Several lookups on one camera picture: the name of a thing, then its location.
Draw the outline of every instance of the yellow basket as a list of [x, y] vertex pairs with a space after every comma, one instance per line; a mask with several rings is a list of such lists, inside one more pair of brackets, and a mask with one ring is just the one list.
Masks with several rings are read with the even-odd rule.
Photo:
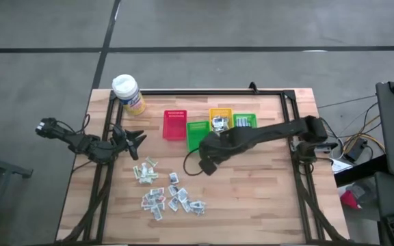
[[229, 128], [233, 127], [233, 117], [232, 117], [232, 109], [229, 108], [215, 108], [215, 109], [210, 109], [209, 110], [209, 122], [211, 124], [211, 128], [212, 128], [212, 119], [215, 116], [220, 116], [222, 118], [228, 118], [229, 122]]

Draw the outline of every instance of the wooden table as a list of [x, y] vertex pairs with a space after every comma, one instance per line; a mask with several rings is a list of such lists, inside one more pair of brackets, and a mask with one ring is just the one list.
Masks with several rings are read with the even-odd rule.
[[[101, 135], [109, 90], [94, 90], [88, 113], [87, 133]], [[295, 89], [300, 116], [318, 116], [312, 89]], [[298, 196], [286, 139], [260, 143], [253, 149], [221, 164], [212, 176], [186, 176], [183, 159], [185, 141], [162, 139], [163, 111], [187, 110], [187, 121], [208, 120], [209, 108], [230, 107], [234, 113], [255, 113], [259, 126], [283, 122], [278, 96], [145, 96], [147, 108], [138, 116], [126, 113], [122, 125], [130, 131], [144, 130], [146, 140], [137, 150], [139, 161], [128, 153], [120, 154], [107, 209], [104, 243], [303, 243]], [[152, 185], [139, 184], [132, 167], [150, 156], [159, 161], [155, 171], [159, 178]], [[78, 156], [75, 167], [85, 163]], [[198, 155], [187, 161], [189, 172], [199, 171]], [[64, 238], [88, 207], [95, 164], [78, 169], [70, 179], [57, 239]], [[179, 175], [179, 186], [185, 187], [192, 200], [206, 202], [206, 213], [197, 217], [180, 208], [173, 212], [166, 206], [163, 219], [140, 207], [141, 197], [155, 187], [168, 187], [168, 174]], [[319, 207], [340, 234], [348, 238], [345, 218], [337, 187], [328, 161], [315, 163], [313, 172]], [[309, 213], [314, 228], [312, 213]]]

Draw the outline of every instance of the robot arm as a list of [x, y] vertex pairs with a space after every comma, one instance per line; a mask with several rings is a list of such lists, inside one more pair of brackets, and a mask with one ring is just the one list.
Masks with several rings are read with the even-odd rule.
[[199, 145], [199, 166], [207, 175], [211, 175], [217, 169], [216, 164], [219, 165], [233, 155], [241, 154], [265, 141], [293, 136], [304, 140], [296, 147], [299, 158], [304, 160], [315, 159], [315, 146], [328, 138], [320, 119], [313, 116], [260, 128], [234, 127], [220, 133], [220, 136], [210, 132]]
[[130, 132], [114, 126], [112, 138], [101, 141], [100, 137], [95, 135], [69, 131], [59, 126], [55, 118], [44, 118], [36, 127], [39, 136], [64, 141], [75, 154], [85, 154], [89, 160], [100, 164], [112, 161], [122, 151], [129, 151], [133, 160], [138, 160], [137, 147], [146, 138], [145, 135], [140, 136], [143, 132]]

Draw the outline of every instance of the gray concrete floor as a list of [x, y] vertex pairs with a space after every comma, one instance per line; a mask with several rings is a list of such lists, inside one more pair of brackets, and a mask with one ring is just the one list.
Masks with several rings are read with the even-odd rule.
[[[0, 48], [101, 47], [113, 0], [0, 0]], [[126, 0], [111, 46], [394, 45], [394, 0]], [[53, 116], [78, 128], [99, 54], [0, 54], [0, 159], [34, 168], [16, 178], [0, 245], [53, 241], [74, 155], [34, 133]], [[109, 54], [100, 88], [119, 74], [143, 88], [312, 87], [318, 106], [370, 96], [394, 81], [394, 51]], [[340, 133], [375, 98], [319, 110]], [[372, 117], [378, 111], [371, 112]], [[359, 118], [344, 133], [362, 126]], [[381, 138], [378, 128], [372, 135]], [[351, 238], [377, 243], [372, 221], [347, 210]]]

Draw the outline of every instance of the electrical wire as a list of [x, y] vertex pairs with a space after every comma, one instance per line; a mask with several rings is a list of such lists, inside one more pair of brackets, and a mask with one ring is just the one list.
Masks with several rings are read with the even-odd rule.
[[368, 134], [361, 134], [360, 136], [372, 140], [381, 149], [381, 151], [383, 153], [386, 152], [385, 147], [376, 138], [374, 138], [374, 137], [372, 137], [371, 135], [368, 135]]
[[351, 126], [359, 117], [361, 117], [362, 115], [364, 115], [365, 113], [367, 113], [367, 112], [369, 112], [369, 110], [374, 106], [374, 105], [377, 105], [378, 103], [377, 102], [375, 102], [374, 104], [372, 104], [372, 106], [370, 106], [368, 109], [366, 109], [366, 110], [364, 110], [363, 112], [361, 112], [359, 115], [357, 115], [341, 132], [340, 132], [340, 134], [339, 134], [339, 136], [340, 137], [344, 137], [344, 136], [341, 136], [345, 131], [346, 131], [346, 129], [348, 129], [349, 128], [349, 126]]
[[373, 148], [368, 146], [368, 145], [366, 145], [365, 148], [370, 149], [370, 158], [369, 158], [369, 160], [372, 160], [373, 159]]
[[84, 167], [84, 166], [86, 166], [87, 164], [89, 164], [89, 163], [91, 163], [91, 162], [92, 162], [92, 161], [88, 161], [88, 162], [86, 162], [86, 163], [81, 164], [80, 166], [74, 168], [74, 169], [71, 171], [71, 173], [73, 174], [77, 169], [79, 169], [79, 168], [81, 168], [81, 167]]
[[376, 95], [365, 96], [365, 97], [362, 97], [362, 98], [356, 98], [356, 99], [351, 99], [351, 100], [347, 100], [347, 101], [343, 101], [343, 102], [332, 103], [332, 104], [330, 104], [330, 105], [324, 105], [324, 106], [320, 106], [320, 107], [317, 107], [317, 108], [318, 108], [318, 109], [323, 109], [324, 107], [331, 107], [331, 106], [340, 105], [340, 104], [343, 104], [343, 103], [350, 103], [350, 102], [354, 102], [354, 101], [357, 101], [357, 100], [372, 98], [372, 97], [374, 97], [374, 96], [376, 96]]
[[[301, 164], [301, 165], [299, 165], [299, 167], [300, 166], [302, 166], [302, 167], [304, 167], [304, 169], [306, 170], [307, 168], [310, 168], [310, 173], [313, 173], [314, 172], [314, 165], [312, 164], [312, 163], [306, 163], [306, 164]], [[305, 171], [305, 173], [302, 173], [301, 171], [300, 171], [300, 168], [299, 168], [299, 174], [302, 174], [302, 175], [306, 175], [306, 171]]]
[[183, 160], [183, 171], [185, 171], [185, 173], [186, 173], [188, 176], [197, 176], [197, 175], [203, 173], [203, 170], [202, 170], [202, 171], [200, 171], [200, 172], [198, 172], [198, 173], [190, 174], [190, 173], [186, 170], [186, 168], [185, 168], [186, 160], [188, 159], [188, 157], [190, 156], [190, 154], [192, 154], [193, 152], [195, 152], [195, 151], [197, 151], [197, 150], [198, 150], [198, 148], [195, 148], [195, 149], [189, 151], [189, 153], [185, 156], [185, 159]]
[[89, 122], [90, 122], [90, 114], [89, 113], [87, 113], [86, 115], [85, 115], [85, 119], [83, 120], [83, 122], [84, 122], [84, 124], [83, 124], [83, 126], [81, 127], [81, 129], [80, 130], [78, 130], [77, 132], [75, 132], [75, 133], [85, 133], [85, 129], [86, 129], [86, 127], [88, 127], [88, 124], [89, 124]]
[[69, 128], [69, 131], [71, 131], [73, 134], [75, 134], [75, 131], [72, 127], [70, 127], [67, 123], [61, 121], [61, 120], [56, 120], [57, 123], [63, 124], [64, 126]]
[[343, 144], [343, 141], [341, 140], [340, 137], [337, 136], [337, 134], [335, 134], [335, 132], [333, 131], [333, 129], [331, 128], [331, 126], [328, 124], [328, 122], [325, 119], [320, 118], [320, 120], [325, 123], [325, 125], [328, 127], [329, 131], [332, 133], [331, 137], [334, 137], [335, 139], [337, 139], [338, 142], [340, 142], [340, 152], [341, 152], [340, 156], [338, 158], [334, 158], [334, 150], [335, 150], [335, 148], [333, 148], [331, 150], [331, 158], [336, 159], [336, 160], [339, 160], [339, 159], [343, 158], [343, 155], [344, 155], [344, 151], [343, 151], [344, 144]]
[[347, 136], [347, 137], [349, 137], [350, 139], [348, 140], [349, 142], [347, 143], [347, 145], [343, 147], [343, 151], [346, 152], [346, 150], [347, 150], [348, 147], [352, 147], [352, 146], [353, 146], [352, 143], [354, 143], [354, 141], [358, 140], [358, 139], [360, 138], [360, 135], [371, 132], [373, 129], [377, 128], [377, 127], [381, 124], [381, 123], [379, 123], [377, 126], [373, 127], [372, 129], [368, 130], [367, 132], [363, 132], [364, 129], [365, 129], [365, 127], [366, 127], [368, 124], [371, 124], [374, 120], [376, 120], [376, 119], [378, 119], [378, 118], [380, 117], [379, 115], [377, 115], [376, 117], [374, 117], [373, 119], [371, 119], [368, 123], [366, 123], [367, 113], [369, 113], [369, 111], [366, 112], [366, 116], [364, 117], [364, 125], [363, 125], [363, 127], [359, 130], [359, 132], [358, 132], [357, 134], [354, 134], [354, 135], [351, 135], [351, 136]]
[[70, 131], [72, 134], [77, 134], [77, 133], [85, 133], [85, 129], [86, 129], [86, 127], [88, 126], [88, 124], [89, 124], [89, 122], [90, 122], [90, 114], [89, 113], [87, 113], [86, 115], [85, 115], [85, 118], [84, 118], [84, 120], [83, 120], [83, 126], [81, 127], [81, 129], [80, 130], [78, 130], [78, 131], [74, 131], [74, 129], [72, 128], [72, 127], [70, 127], [70, 125], [68, 125], [67, 123], [65, 123], [65, 122], [63, 122], [63, 121], [61, 121], [61, 120], [56, 120], [56, 122], [59, 124], [63, 124], [64, 126], [66, 126], [67, 127], [67, 131]]

